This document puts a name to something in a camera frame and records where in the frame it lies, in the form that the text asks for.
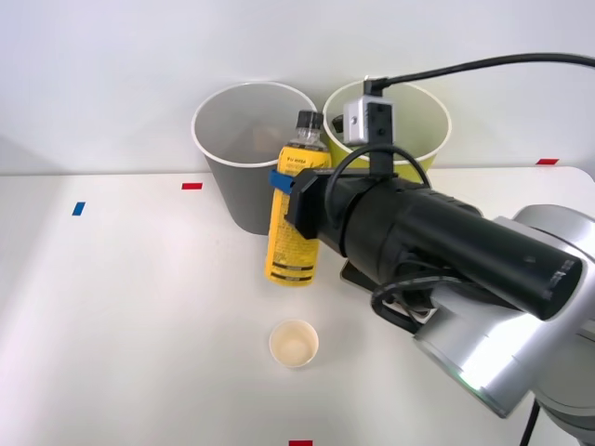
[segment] bottle cap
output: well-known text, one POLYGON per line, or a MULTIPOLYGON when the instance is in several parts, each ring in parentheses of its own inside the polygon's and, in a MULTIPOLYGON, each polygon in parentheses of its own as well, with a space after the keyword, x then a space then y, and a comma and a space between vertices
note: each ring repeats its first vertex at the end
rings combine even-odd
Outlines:
POLYGON ((300 110, 297 115, 296 128, 315 128, 320 130, 323 127, 324 115, 313 110, 300 110))

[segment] paper cup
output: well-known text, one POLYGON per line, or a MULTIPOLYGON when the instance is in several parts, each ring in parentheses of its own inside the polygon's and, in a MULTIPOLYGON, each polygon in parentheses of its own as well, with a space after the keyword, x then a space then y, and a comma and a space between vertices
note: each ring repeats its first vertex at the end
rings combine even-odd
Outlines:
POLYGON ((194 142, 205 155, 233 221, 243 230, 269 232, 269 172, 294 136, 300 110, 316 107, 291 86, 258 82, 225 88, 194 114, 194 142))
POLYGON ((283 321, 272 331, 269 348, 271 355, 285 367, 301 367, 316 356, 318 335, 306 321, 283 321))
MULTIPOLYGON (((324 131, 328 146, 337 166, 353 148, 345 146, 342 135, 333 127, 332 121, 343 114, 343 106, 364 92, 361 81, 345 85, 331 95, 323 108, 324 131)), ((384 90, 384 97, 392 100, 394 109, 394 143, 409 151, 428 170, 438 151, 444 147, 451 134, 451 119, 448 110, 430 92, 413 84, 398 84, 384 90)), ((369 157, 362 156, 350 164, 351 168, 367 168, 369 157)), ((395 156, 394 171, 401 177, 419 181, 415 169, 405 160, 395 156)))

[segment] white wall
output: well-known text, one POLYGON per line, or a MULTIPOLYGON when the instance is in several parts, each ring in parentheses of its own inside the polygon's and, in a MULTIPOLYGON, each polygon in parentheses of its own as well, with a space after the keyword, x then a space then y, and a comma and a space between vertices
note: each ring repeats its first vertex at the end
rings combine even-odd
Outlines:
MULTIPOLYGON (((0 173, 206 170, 190 120, 243 80, 318 104, 365 74, 523 51, 595 56, 589 0, 3 0, 0 173)), ((514 66, 424 82, 454 119, 441 165, 595 174, 595 72, 514 66)))

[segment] gray paper cup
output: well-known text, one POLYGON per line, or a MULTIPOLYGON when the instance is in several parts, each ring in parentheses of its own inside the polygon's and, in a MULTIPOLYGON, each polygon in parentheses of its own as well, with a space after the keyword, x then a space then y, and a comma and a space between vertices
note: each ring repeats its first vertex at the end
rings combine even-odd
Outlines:
POLYGON ((192 119, 194 142, 206 157, 233 221, 243 230, 269 232, 269 172, 294 136, 300 110, 316 107, 291 86, 255 82, 215 93, 192 119))

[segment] bottle label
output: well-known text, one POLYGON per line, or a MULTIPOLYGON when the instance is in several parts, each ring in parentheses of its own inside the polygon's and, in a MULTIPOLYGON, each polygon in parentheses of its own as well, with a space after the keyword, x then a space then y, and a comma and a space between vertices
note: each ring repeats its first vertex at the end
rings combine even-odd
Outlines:
MULTIPOLYGON (((303 169, 328 167, 330 154, 308 146, 291 144, 281 150, 277 170, 295 176, 303 169)), ((289 286, 312 281, 318 256, 318 240, 306 240, 285 220, 289 195, 276 190, 272 200, 269 252, 265 273, 273 282, 289 286)))

